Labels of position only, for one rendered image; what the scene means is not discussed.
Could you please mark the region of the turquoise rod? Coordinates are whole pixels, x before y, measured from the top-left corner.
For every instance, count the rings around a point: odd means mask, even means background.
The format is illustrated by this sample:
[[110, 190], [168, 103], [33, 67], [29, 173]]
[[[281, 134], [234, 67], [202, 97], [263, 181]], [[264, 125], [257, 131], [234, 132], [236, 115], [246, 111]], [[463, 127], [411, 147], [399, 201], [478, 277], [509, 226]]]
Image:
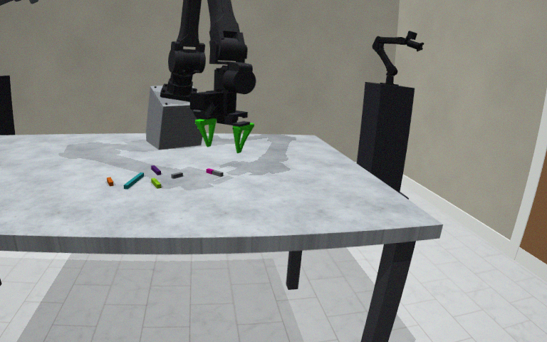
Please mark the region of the turquoise rod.
[[138, 182], [143, 177], [144, 177], [144, 172], [140, 172], [138, 175], [136, 175], [130, 181], [124, 184], [124, 189], [128, 190], [130, 187], [132, 187], [136, 182]]

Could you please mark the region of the lime green bar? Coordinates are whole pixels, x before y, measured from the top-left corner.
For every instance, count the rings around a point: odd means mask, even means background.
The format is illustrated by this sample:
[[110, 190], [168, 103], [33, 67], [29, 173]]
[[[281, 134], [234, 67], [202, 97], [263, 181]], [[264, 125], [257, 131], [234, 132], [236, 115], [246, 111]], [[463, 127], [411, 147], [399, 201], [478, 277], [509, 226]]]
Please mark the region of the lime green bar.
[[155, 179], [155, 178], [151, 178], [151, 183], [157, 188], [161, 188], [161, 184]]

